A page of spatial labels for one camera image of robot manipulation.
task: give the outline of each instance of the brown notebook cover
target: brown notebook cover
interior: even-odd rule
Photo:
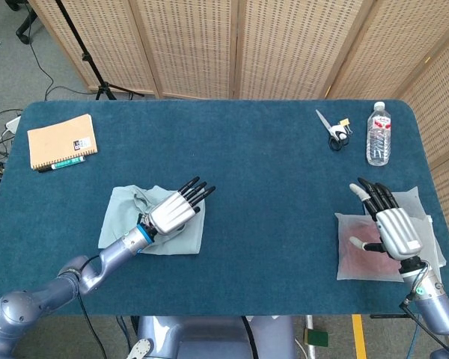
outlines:
[[[28,131],[30,165],[34,170],[97,153],[97,141],[89,114]]]

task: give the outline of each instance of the yellow tape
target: yellow tape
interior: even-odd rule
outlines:
[[[366,359],[366,345],[364,344],[364,332],[362,330],[361,314],[352,315],[352,329],[354,331],[356,358]]]

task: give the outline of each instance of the green marker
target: green marker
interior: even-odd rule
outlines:
[[[38,172],[48,172],[48,171],[51,171],[51,170],[56,170],[58,168],[75,165],[75,164],[80,163],[80,162],[85,162],[85,157],[84,156],[75,157],[74,159],[67,159],[65,161],[54,163],[53,165],[41,168],[40,170],[38,170]]]

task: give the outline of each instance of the red object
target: red object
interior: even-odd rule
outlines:
[[[376,224],[370,217],[352,217],[352,220],[340,220],[338,279],[402,281],[398,261],[386,253],[363,251],[351,243],[350,236],[368,243],[381,242]]]

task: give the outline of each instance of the power strip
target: power strip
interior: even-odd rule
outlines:
[[[5,127],[7,130],[15,135],[16,128],[18,127],[18,123],[20,122],[21,116],[14,118],[12,121],[8,121]]]

